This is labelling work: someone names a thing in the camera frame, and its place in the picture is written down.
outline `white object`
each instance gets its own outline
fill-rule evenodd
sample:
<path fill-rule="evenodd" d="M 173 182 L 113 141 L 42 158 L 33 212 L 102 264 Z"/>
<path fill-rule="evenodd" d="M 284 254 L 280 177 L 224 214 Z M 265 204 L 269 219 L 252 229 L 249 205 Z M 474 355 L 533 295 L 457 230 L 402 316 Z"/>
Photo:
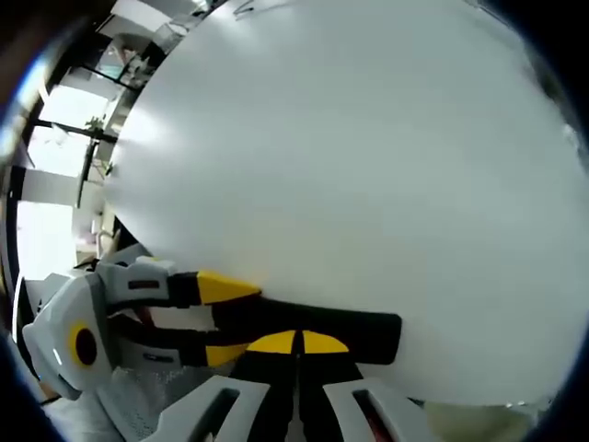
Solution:
<path fill-rule="evenodd" d="M 589 309 L 589 182 L 522 42 L 450 0 L 242 3 L 133 107 L 106 184 L 122 223 L 181 271 L 397 312 L 397 361 L 364 373 L 407 396 L 552 394 Z"/>

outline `yellow circle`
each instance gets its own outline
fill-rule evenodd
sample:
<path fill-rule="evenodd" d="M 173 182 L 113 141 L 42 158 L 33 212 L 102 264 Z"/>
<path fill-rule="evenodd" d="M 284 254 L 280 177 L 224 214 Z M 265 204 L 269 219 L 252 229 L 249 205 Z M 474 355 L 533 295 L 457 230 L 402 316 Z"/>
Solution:
<path fill-rule="evenodd" d="M 75 340 L 77 338 L 77 335 L 84 329 L 90 328 L 86 323 L 84 323 L 81 320 L 75 322 L 74 325 L 70 327 L 70 332 L 67 336 L 67 348 L 70 351 L 70 355 L 72 356 L 72 359 L 74 359 L 74 362 L 76 362 L 82 368 L 90 368 L 92 364 L 84 364 L 84 362 L 82 362 L 82 360 L 80 359 L 80 356 L 77 354 L 77 350 L 75 348 Z"/>

